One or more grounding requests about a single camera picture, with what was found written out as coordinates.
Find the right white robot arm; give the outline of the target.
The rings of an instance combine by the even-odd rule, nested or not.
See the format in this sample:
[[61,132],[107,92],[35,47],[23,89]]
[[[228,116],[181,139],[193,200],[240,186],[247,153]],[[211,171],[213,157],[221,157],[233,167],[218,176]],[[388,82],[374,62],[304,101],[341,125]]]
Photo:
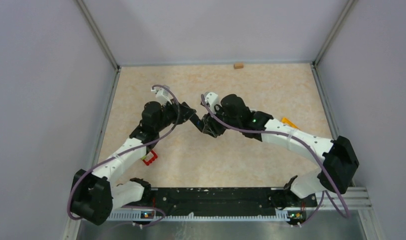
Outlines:
[[359,161],[349,139],[338,136],[328,139],[291,127],[272,115],[255,111],[236,94],[223,99],[214,92],[201,94],[200,103],[208,113],[204,116],[203,132],[213,137],[225,130],[234,130],[246,138],[286,148],[319,167],[294,176],[286,185],[284,200],[298,206],[305,197],[325,190],[345,194],[359,167]]

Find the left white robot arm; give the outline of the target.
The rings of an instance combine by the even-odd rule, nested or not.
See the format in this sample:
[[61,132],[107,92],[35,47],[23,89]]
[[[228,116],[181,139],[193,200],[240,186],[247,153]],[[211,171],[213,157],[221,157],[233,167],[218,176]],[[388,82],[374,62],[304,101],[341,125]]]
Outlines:
[[75,173],[67,202],[68,216],[73,220],[85,219],[98,226],[109,218],[113,210],[129,203],[147,206],[152,198],[148,182],[132,178],[116,184],[118,179],[163,139],[160,135],[162,130],[185,123],[196,112],[185,102],[146,103],[138,126],[118,150],[93,168],[80,169]]

